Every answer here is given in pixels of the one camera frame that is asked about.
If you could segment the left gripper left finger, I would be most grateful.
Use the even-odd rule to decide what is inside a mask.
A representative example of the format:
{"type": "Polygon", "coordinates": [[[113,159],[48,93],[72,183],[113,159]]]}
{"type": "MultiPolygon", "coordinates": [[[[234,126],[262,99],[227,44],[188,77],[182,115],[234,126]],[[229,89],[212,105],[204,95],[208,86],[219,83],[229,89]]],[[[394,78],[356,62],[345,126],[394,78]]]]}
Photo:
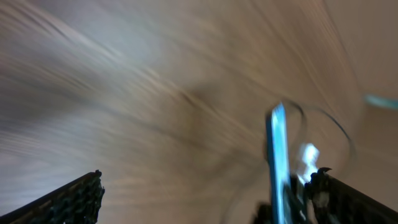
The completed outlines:
{"type": "Polygon", "coordinates": [[[98,221],[104,187],[102,173],[89,172],[74,181],[1,216],[1,223],[91,224],[98,221]]]}

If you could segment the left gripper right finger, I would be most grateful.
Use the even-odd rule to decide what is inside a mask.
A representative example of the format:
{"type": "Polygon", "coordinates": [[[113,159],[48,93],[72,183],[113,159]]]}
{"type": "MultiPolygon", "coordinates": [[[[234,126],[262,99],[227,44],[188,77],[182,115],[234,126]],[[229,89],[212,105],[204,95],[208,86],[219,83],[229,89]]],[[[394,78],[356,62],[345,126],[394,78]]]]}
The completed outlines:
{"type": "Polygon", "coordinates": [[[305,193],[318,224],[397,224],[397,212],[330,176],[322,167],[311,174],[305,193]]]}

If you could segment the Galaxy smartphone blue screen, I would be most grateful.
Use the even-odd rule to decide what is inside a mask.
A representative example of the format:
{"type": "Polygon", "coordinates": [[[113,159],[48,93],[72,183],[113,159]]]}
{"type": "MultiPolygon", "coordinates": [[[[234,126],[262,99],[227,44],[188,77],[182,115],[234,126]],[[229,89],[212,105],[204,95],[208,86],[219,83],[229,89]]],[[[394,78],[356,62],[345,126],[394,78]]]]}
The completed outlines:
{"type": "Polygon", "coordinates": [[[290,169],[285,108],[282,103],[266,114],[267,160],[271,178],[272,221],[291,224],[289,197],[290,169]]]}

